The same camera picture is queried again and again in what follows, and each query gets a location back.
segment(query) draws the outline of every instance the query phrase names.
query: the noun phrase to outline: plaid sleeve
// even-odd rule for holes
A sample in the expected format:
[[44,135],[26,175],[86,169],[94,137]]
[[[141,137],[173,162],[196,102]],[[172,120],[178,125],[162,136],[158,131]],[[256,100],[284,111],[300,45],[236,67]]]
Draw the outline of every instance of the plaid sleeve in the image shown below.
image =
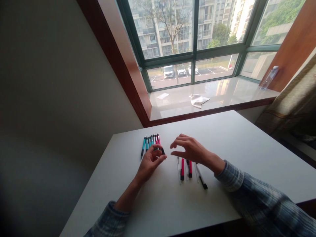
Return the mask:
[[225,162],[216,178],[230,192],[235,208],[251,227],[269,236],[316,236],[316,220],[288,196]]
[[122,236],[130,213],[121,212],[114,208],[116,202],[110,201],[103,213],[85,234],[84,237]]

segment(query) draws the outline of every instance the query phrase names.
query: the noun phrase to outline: finger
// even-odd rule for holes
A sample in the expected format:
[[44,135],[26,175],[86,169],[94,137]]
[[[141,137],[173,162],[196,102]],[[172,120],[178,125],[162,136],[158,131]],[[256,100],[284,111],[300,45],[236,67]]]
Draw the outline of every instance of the finger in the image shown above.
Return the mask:
[[153,145],[151,145],[151,147],[148,149],[148,151],[147,152],[150,152],[150,153],[152,153],[153,152],[153,150],[154,150],[154,148],[162,148],[162,146],[161,145],[159,145],[159,144],[153,144]]
[[162,152],[159,151],[159,150],[156,150],[156,151],[153,151],[153,152],[151,153],[151,155],[152,155],[152,157],[153,157],[153,160],[156,160],[157,156],[159,157],[159,156],[162,155]]
[[190,137],[177,137],[176,140],[187,141]]
[[185,141],[181,141],[181,140],[177,140],[177,139],[176,139],[176,140],[173,141],[173,143],[171,143],[170,149],[172,149],[172,148],[177,148],[178,145],[184,147],[185,144],[186,144]]
[[181,133],[181,134],[179,135],[179,137],[189,137],[189,136],[187,136],[187,135]]
[[167,158],[166,155],[159,156],[159,158],[157,160],[155,160],[155,162],[154,162],[155,168],[157,168],[158,165],[160,165],[166,158]]
[[171,152],[171,155],[179,156],[181,158],[185,158],[185,152],[183,151],[173,151]]

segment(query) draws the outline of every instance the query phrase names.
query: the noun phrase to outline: plastic bottle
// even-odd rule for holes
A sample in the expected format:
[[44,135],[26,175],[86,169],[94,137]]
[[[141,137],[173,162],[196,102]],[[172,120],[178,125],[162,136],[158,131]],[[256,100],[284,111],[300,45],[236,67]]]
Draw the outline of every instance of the plastic bottle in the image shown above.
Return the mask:
[[263,83],[261,84],[260,89],[266,90],[267,87],[272,82],[273,78],[276,76],[277,72],[279,71],[279,66],[274,66],[270,72],[268,73],[267,77],[264,79]]

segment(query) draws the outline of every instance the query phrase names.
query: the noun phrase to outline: white car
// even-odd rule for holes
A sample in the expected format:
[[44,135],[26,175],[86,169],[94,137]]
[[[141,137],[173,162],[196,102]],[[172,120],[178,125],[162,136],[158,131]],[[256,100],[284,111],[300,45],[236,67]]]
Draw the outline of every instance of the white car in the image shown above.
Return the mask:
[[[188,67],[189,74],[191,75],[191,64]],[[198,74],[198,67],[195,65],[195,74]]]
[[173,66],[165,66],[164,67],[164,77],[173,77]]
[[178,66],[178,76],[186,76],[186,72],[185,72],[185,68],[184,65],[181,64],[180,66]]

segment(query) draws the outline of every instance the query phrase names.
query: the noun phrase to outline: white table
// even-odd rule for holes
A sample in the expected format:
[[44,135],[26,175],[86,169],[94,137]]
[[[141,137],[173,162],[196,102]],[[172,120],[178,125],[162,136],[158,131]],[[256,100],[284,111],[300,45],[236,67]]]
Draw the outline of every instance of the white table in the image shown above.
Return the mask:
[[143,138],[159,132],[168,158],[141,189],[125,236],[171,236],[240,218],[206,167],[208,190],[192,180],[179,185],[169,146],[180,134],[287,194],[295,203],[316,198],[316,170],[235,111],[113,135],[60,236],[83,236],[110,200],[134,178]]

